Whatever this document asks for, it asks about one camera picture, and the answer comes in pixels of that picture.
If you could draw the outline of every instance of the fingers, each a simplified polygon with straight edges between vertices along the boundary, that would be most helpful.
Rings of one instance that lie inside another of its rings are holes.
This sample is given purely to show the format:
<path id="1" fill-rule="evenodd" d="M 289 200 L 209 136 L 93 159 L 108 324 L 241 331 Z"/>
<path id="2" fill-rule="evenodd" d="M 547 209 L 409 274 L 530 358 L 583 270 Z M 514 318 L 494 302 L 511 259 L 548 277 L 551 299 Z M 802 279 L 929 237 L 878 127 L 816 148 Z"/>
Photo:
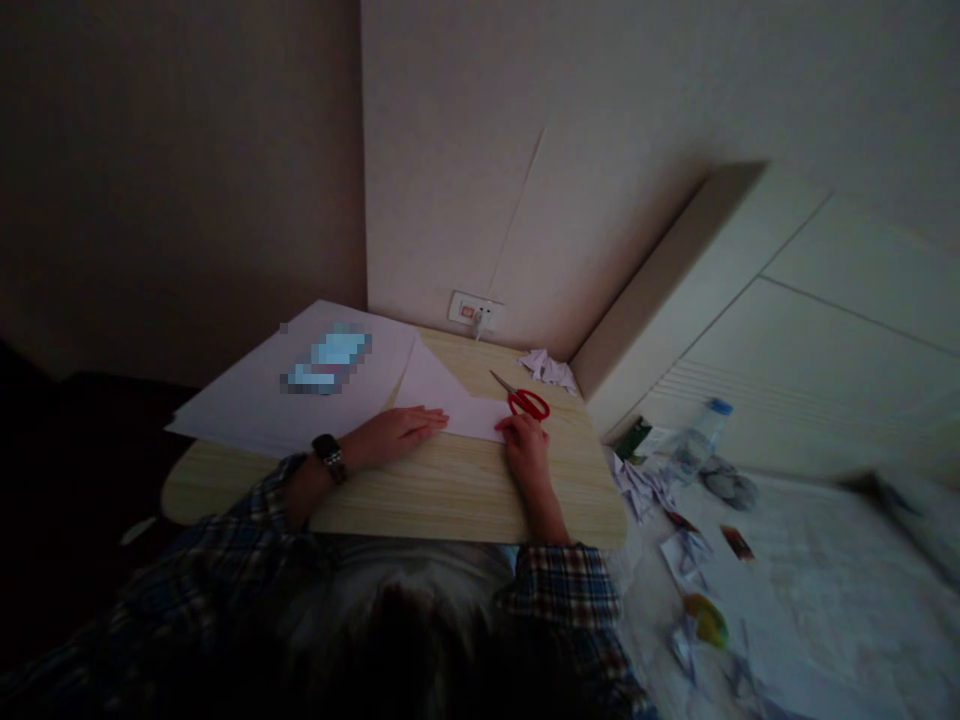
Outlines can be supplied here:
<path id="1" fill-rule="evenodd" d="M 549 436 L 543 432 L 543 428 L 536 418 L 526 413 L 505 417 L 494 426 L 494 430 L 502 432 L 504 437 L 516 434 L 517 440 L 521 445 L 533 441 L 536 437 L 543 437 L 547 441 L 549 438 Z"/>
<path id="2" fill-rule="evenodd" d="M 418 445 L 423 444 L 434 435 L 439 432 L 438 428 L 433 427 L 421 427 L 416 430 L 411 430 L 402 438 L 400 438 L 400 444 L 403 445 L 403 450 L 405 453 L 412 451 Z"/>
<path id="3" fill-rule="evenodd" d="M 450 416 L 440 408 L 424 410 L 421 405 L 418 408 L 404 408 L 400 426 L 407 432 L 425 426 L 442 429 L 447 426 L 449 420 Z"/>

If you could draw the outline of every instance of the water bottle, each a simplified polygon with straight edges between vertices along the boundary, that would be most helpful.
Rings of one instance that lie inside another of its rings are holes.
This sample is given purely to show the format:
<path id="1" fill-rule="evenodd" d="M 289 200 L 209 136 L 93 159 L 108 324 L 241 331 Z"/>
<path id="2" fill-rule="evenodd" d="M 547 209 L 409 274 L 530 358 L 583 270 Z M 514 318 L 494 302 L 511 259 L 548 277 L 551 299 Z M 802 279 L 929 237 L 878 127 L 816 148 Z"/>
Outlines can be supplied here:
<path id="1" fill-rule="evenodd" d="M 733 406 L 718 398 L 707 403 L 707 409 L 704 410 L 700 419 L 680 436 L 677 447 L 673 451 L 670 458 L 670 471 L 674 478 L 684 485 L 693 482 L 700 467 L 716 451 L 723 423 L 732 412 Z"/>

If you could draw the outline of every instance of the watch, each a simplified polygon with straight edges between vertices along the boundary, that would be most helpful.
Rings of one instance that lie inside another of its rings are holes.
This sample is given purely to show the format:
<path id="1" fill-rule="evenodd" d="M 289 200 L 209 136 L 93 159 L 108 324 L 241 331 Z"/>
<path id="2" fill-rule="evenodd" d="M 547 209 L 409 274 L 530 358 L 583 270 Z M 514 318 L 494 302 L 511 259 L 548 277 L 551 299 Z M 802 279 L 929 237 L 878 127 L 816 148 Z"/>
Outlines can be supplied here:
<path id="1" fill-rule="evenodd" d="M 347 468 L 343 464 L 343 451 L 333 435 L 320 435 L 310 443 L 313 452 L 327 468 L 334 485 L 343 485 L 347 481 Z"/>

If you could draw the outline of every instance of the bottle cap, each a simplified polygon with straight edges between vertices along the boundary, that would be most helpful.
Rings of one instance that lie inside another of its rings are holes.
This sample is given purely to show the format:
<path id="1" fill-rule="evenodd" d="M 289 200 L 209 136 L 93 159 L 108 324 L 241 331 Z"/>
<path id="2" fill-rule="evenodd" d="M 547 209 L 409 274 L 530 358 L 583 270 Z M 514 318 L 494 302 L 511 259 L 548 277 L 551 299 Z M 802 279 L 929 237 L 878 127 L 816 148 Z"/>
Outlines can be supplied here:
<path id="1" fill-rule="evenodd" d="M 730 405 L 729 403 L 725 403 L 720 398 L 714 398 L 713 400 L 711 400 L 707 404 L 707 407 L 713 410 L 715 413 L 718 413 L 719 415 L 724 415 L 724 416 L 728 416 L 730 415 L 730 413 L 733 412 L 733 405 Z"/>

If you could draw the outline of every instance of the dark floor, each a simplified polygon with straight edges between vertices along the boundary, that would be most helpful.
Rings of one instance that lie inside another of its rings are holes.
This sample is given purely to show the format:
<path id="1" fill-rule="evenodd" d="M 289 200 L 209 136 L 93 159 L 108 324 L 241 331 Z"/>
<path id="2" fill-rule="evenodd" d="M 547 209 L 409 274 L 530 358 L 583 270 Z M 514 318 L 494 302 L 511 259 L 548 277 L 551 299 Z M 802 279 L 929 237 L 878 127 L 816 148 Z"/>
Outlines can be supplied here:
<path id="1" fill-rule="evenodd" d="M 159 515 L 163 481 L 192 442 L 163 426 L 196 392 L 90 373 L 54 385 L 20 370 L 4 372 L 0 672 L 67 640 L 177 536 L 161 519 L 119 545 Z"/>

